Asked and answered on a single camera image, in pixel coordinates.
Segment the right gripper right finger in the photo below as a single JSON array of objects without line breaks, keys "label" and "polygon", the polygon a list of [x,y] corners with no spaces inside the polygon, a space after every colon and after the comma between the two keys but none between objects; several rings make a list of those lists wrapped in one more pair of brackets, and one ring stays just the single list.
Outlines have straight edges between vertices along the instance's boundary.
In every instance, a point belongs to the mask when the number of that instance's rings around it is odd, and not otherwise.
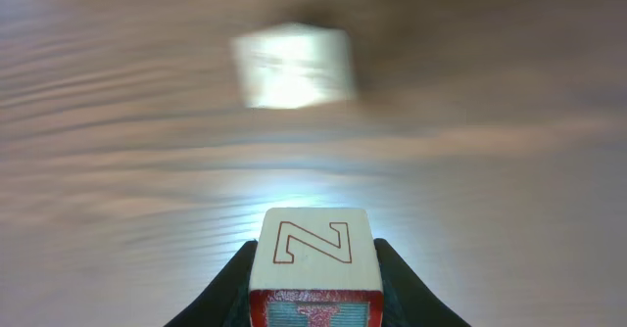
[{"label": "right gripper right finger", "polygon": [[385,240],[374,240],[383,283],[382,327],[470,327]]}]

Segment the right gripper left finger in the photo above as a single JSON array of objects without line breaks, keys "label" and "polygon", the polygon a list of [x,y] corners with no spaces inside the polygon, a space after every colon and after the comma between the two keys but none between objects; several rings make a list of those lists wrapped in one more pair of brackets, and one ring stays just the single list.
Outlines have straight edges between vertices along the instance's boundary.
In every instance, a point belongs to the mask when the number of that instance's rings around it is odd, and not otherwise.
[{"label": "right gripper left finger", "polygon": [[247,241],[200,295],[165,327],[251,327],[249,281],[258,242]]}]

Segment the red letter I block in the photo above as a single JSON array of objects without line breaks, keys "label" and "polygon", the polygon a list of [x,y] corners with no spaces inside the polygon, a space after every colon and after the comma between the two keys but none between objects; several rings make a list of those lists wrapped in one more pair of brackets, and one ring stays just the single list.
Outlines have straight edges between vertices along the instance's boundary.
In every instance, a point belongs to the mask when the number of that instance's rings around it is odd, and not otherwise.
[{"label": "red letter I block", "polygon": [[384,290],[366,211],[268,210],[249,304],[253,327],[380,327]]}]

